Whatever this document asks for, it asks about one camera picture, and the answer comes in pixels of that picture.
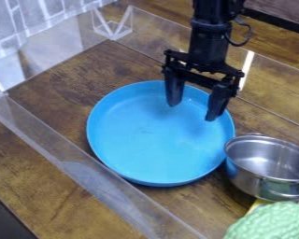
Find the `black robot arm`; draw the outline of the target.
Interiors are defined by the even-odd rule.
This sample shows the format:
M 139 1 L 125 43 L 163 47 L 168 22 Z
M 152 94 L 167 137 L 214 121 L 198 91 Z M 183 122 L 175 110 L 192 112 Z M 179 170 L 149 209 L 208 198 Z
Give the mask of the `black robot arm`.
M 165 97 L 169 106 L 180 103 L 184 82 L 211 89 L 206 120 L 214 121 L 224 112 L 230 99 L 236 96 L 244 73 L 226 64 L 228 45 L 242 46 L 244 40 L 231 40 L 232 21 L 242 12 L 244 0 L 194 0 L 191 40 L 187 53 L 165 50 Z

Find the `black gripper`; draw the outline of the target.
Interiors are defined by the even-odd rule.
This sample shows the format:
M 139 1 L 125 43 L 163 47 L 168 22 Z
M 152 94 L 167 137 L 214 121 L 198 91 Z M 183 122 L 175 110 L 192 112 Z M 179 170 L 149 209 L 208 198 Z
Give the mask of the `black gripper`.
M 191 39 L 187 52 L 164 51 L 163 65 L 165 97 L 168 106 L 176 106 L 183 97 L 184 82 L 190 81 L 211 89 L 206 120 L 214 121 L 224 112 L 238 91 L 244 73 L 227 65 L 228 46 L 240 44 L 231 41 L 232 24 L 211 23 L 191 19 Z

